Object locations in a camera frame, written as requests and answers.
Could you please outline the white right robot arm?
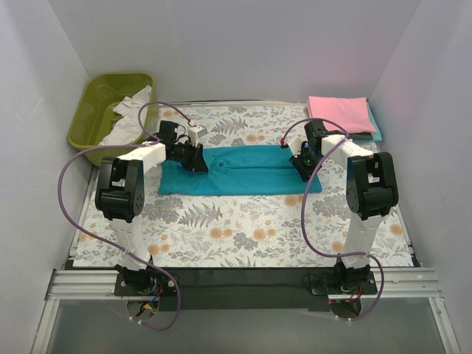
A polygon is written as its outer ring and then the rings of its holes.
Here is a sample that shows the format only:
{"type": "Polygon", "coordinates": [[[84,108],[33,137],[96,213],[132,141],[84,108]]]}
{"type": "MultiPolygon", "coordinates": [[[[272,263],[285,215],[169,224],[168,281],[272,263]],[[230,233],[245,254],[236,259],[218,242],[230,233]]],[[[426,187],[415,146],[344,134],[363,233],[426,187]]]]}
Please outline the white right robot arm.
{"type": "Polygon", "coordinates": [[[375,285],[370,271],[375,259],[373,241],[378,227],[398,204],[394,162],[389,153],[373,153],[354,143],[342,127],[327,131],[325,123],[326,119],[303,119],[305,139],[283,136],[280,145],[291,151],[289,161],[307,184],[314,182],[327,159],[345,169],[351,212],[347,239],[342,251],[332,256],[335,265],[308,275],[307,282],[315,294],[358,294],[375,285]]]}

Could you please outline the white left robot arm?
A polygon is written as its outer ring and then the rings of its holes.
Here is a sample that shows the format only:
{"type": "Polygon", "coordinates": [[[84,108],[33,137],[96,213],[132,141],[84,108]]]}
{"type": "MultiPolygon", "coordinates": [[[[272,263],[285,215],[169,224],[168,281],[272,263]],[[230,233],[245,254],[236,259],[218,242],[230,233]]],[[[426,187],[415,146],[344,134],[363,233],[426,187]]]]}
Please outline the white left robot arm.
{"type": "Polygon", "coordinates": [[[167,160],[178,162],[186,171],[209,171],[200,138],[207,129],[196,125],[187,134],[177,134],[178,125],[160,122],[157,140],[124,155],[105,157],[95,193],[95,206],[111,223],[117,244],[124,248],[121,263],[115,266],[126,286],[142,295],[151,294],[158,284],[148,265],[151,256],[142,236],[141,212],[145,205],[145,174],[167,160]]]}

